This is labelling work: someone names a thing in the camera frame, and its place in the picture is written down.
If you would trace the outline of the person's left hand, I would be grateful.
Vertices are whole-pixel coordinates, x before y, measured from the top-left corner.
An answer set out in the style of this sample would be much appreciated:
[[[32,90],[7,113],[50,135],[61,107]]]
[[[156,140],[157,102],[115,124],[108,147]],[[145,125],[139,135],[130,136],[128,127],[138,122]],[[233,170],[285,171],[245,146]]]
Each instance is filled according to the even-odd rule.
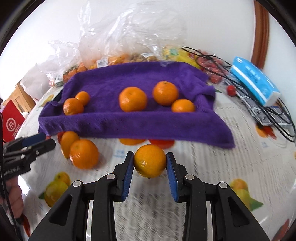
[[[9,201],[15,218],[20,218],[23,214],[22,190],[18,184],[18,177],[12,178],[6,182],[9,193]]]

